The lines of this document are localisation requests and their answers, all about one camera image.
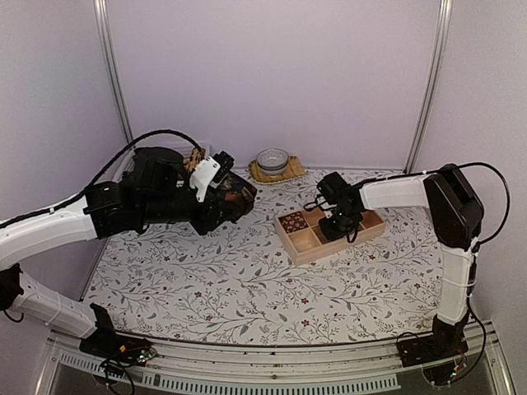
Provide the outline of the brown green patterned tie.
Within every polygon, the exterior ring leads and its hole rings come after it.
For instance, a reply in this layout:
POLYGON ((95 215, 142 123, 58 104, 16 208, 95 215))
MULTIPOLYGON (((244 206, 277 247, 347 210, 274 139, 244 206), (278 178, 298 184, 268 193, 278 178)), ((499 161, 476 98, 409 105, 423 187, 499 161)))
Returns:
POLYGON ((217 194, 222 201, 226 218, 238 221, 254 208, 257 188, 238 174, 229 171, 217 186, 217 194))

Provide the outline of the wooden compartment box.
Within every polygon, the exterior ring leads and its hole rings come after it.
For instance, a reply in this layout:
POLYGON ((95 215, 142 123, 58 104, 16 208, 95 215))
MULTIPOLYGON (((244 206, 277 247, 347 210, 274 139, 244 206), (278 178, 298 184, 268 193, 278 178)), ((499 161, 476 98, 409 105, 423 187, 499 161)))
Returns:
POLYGON ((275 218, 275 227, 279 239, 282 241, 284 249, 288 252, 291 261, 295 265, 312 263, 331 254, 340 253, 352 246, 359 245, 376 237, 383 235, 385 222, 374 211, 366 211, 360 224, 357 239, 353 243, 348 243, 346 238, 335 241, 328 241, 322 234, 319 227, 319 220, 324 217, 320 209, 313 211, 299 210, 302 212, 309 227, 304 230, 287 234, 281 227, 278 218, 286 214, 281 214, 275 218))

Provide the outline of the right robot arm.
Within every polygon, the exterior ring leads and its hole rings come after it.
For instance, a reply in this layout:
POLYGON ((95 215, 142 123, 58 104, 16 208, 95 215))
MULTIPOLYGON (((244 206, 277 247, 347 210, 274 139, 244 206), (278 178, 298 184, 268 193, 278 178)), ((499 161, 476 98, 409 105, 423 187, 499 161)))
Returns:
POLYGON ((333 172, 317 184, 314 205, 325 214, 319 226, 329 241, 341 237, 354 241, 366 211, 391 207, 424 207, 429 211, 442 254, 441 295, 431 334, 409 334, 396 341, 405 366, 468 350, 464 326, 473 316, 469 299, 475 286, 477 255, 484 243, 479 238, 484 207, 462 170, 462 165, 447 164, 429 172, 365 179, 356 184, 333 172))

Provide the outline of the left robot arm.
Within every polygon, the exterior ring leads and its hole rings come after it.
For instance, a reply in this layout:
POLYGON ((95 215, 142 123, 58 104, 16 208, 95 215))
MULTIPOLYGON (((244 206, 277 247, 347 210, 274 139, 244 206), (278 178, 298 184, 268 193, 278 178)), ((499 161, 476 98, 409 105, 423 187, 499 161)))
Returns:
POLYGON ((1 311, 38 318, 77 337, 80 348, 114 357, 151 347, 147 340, 119 335, 107 310, 72 300, 32 279, 20 262, 38 253, 150 225, 188 222, 206 235, 224 222, 237 222, 254 206, 257 190, 232 172, 225 152, 201 159, 192 169, 177 151, 130 142, 133 168, 118 182, 98 176, 78 194, 50 207, 1 223, 1 311))

